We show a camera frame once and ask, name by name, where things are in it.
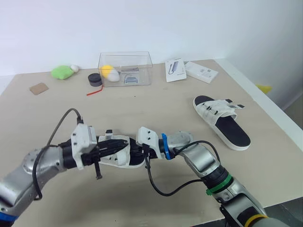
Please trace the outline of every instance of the small box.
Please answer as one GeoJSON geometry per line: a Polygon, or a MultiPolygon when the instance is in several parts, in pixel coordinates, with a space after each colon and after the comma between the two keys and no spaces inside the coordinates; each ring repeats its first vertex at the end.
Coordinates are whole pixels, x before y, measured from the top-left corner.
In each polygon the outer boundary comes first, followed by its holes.
{"type": "Polygon", "coordinates": [[[182,58],[165,62],[166,82],[186,79],[186,72],[182,58]]]}
{"type": "Polygon", "coordinates": [[[186,70],[187,75],[189,75],[193,78],[199,79],[208,84],[210,82],[212,82],[212,80],[218,74],[217,71],[211,70],[202,65],[195,64],[191,61],[189,61],[185,64],[185,70],[186,70]]]}

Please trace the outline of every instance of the beige tabletop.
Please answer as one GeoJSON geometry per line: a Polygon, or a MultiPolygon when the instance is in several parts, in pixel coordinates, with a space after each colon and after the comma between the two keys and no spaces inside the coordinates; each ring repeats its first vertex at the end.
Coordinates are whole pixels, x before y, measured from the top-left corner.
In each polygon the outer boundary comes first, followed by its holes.
{"type": "MultiPolygon", "coordinates": [[[[152,69],[152,84],[138,87],[105,87],[100,93],[81,70],[66,80],[53,79],[49,72],[16,75],[0,96],[0,178],[16,168],[34,148],[44,146],[57,122],[70,108],[79,110],[96,134],[113,129],[114,134],[135,137],[145,126],[158,134],[189,131],[196,140],[207,140],[217,148],[222,164],[263,206],[303,196],[303,152],[213,60],[199,61],[219,72],[209,85],[188,77],[166,83],[164,64],[152,69]],[[35,96],[29,87],[44,82],[49,90],[35,96]],[[246,151],[227,148],[192,107],[198,95],[233,100],[246,106],[238,110],[238,124],[252,144],[246,151]]],[[[75,128],[71,114],[53,143],[66,141],[75,128]]],[[[170,192],[185,181],[196,179],[181,157],[152,160],[155,183],[170,192]]],[[[171,197],[158,195],[147,170],[101,166],[103,178],[95,179],[93,166],[68,170],[42,190],[41,201],[33,202],[15,227],[188,227],[223,218],[220,204],[194,183],[171,197]]]]}

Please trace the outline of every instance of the red string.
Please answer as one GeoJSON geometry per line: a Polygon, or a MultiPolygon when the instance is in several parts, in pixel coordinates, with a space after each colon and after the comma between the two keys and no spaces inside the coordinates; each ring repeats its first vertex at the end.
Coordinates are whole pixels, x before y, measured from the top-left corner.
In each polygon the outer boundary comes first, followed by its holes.
{"type": "Polygon", "coordinates": [[[103,85],[102,85],[102,88],[101,88],[100,90],[94,91],[94,92],[92,92],[92,93],[88,93],[88,94],[86,94],[86,96],[90,96],[90,95],[93,95],[93,94],[95,94],[95,93],[97,93],[97,92],[100,92],[100,91],[102,91],[102,89],[103,89],[103,85]]]}

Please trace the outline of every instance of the black roll of tape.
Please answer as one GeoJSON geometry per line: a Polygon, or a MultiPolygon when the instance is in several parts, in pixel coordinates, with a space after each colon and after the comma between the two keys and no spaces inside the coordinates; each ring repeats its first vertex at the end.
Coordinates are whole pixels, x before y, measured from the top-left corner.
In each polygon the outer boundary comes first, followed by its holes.
{"type": "Polygon", "coordinates": [[[92,73],[89,75],[89,83],[93,87],[99,87],[102,85],[101,76],[99,73],[92,73]]]}

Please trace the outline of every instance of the clear plastic container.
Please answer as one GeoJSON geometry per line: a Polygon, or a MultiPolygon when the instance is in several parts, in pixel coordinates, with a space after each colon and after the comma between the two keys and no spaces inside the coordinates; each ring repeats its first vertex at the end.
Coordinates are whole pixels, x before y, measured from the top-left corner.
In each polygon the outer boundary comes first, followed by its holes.
{"type": "Polygon", "coordinates": [[[152,61],[148,51],[103,52],[98,68],[105,87],[149,85],[152,82],[152,61]],[[112,66],[119,73],[118,82],[110,82],[102,76],[101,68],[105,65],[112,66]]]}

